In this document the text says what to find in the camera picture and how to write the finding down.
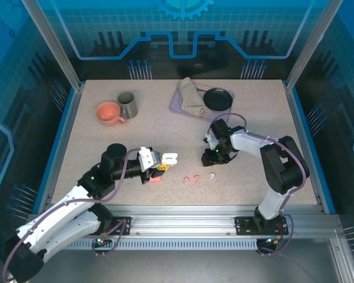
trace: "gear logo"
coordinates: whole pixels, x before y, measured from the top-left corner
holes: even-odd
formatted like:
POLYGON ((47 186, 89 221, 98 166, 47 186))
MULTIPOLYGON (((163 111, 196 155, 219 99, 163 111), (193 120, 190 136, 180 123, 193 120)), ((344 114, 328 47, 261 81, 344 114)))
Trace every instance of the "gear logo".
POLYGON ((213 4, 214 0, 155 0, 160 12, 165 16, 172 16, 173 19, 186 18, 193 19, 194 16, 201 16, 202 11, 208 11, 208 5, 213 4))
POLYGON ((9 27, 9 34, 14 37, 14 29, 22 20, 20 0, 0 0, 0 18, 9 27))

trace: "gray mug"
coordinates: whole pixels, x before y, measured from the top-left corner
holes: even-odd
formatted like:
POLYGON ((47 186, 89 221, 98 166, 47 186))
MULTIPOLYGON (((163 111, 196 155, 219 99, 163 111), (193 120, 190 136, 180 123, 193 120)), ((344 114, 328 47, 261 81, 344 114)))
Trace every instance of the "gray mug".
POLYGON ((133 93, 125 92, 118 95, 118 103, 125 119, 134 118, 137 115, 137 107, 133 93))

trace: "beige cloth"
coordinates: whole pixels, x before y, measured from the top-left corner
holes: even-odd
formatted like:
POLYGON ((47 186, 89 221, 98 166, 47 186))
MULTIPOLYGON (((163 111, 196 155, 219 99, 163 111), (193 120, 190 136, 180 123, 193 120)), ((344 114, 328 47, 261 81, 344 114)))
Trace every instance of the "beige cloth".
POLYGON ((205 106, 203 98, 197 92, 194 83, 190 78, 184 78, 178 85, 181 95, 181 108, 190 115, 202 117, 209 115, 212 111, 205 106))

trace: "speckled tabletop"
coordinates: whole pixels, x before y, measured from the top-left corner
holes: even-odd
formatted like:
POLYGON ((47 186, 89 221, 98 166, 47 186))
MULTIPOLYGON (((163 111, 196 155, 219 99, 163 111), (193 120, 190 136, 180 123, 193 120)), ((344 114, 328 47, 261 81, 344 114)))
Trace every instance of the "speckled tabletop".
MULTIPOLYGON (((271 137, 289 135, 298 143, 289 105, 280 80, 196 80, 195 82, 232 90, 232 111, 248 120, 249 131, 271 137)), ((203 167, 201 156, 207 144, 202 139, 209 122, 173 113, 169 103, 178 80, 88 80, 77 110, 52 203, 60 200, 98 163, 112 143, 127 149, 152 146, 161 153, 177 152, 178 164, 170 168, 159 183, 142 185, 140 178, 126 179, 110 202, 121 205, 257 205, 267 191, 260 159, 246 152, 229 164, 203 167), (96 108, 105 101, 116 101, 119 93, 135 95, 139 114, 124 125, 106 127, 96 118, 96 108), (210 173, 215 177, 209 180, 210 173), (200 175, 194 182, 194 175, 200 175), (184 177, 190 182, 183 184, 184 177)), ((242 125, 230 117, 230 127, 242 125)), ((316 204, 312 184, 295 193, 289 204, 316 204)))

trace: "glass panel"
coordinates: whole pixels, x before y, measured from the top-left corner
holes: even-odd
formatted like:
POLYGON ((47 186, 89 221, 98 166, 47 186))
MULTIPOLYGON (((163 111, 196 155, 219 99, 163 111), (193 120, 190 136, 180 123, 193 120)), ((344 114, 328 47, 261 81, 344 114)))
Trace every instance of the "glass panel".
POLYGON ((82 80, 285 79, 326 2, 40 1, 82 80))
POLYGON ((354 0, 342 3, 296 90, 336 211, 345 228, 353 227, 347 233, 354 244, 354 0))
POLYGON ((70 282, 71 278, 74 282, 86 283, 112 282, 112 278, 115 282, 155 283, 165 282, 164 278, 167 278, 166 282, 204 283, 340 282, 330 246, 321 240, 295 239, 283 256, 274 256, 270 261, 265 256, 260 259, 254 251, 118 253, 120 261, 115 256, 107 256, 105 264, 97 264, 93 268, 91 252, 61 251, 44 265, 32 283, 70 282), (127 271, 129 266, 132 267, 131 272, 127 271), (153 271, 144 272, 145 268, 153 271))
POLYGON ((21 1, 0 1, 0 226, 31 212, 70 88, 21 1))

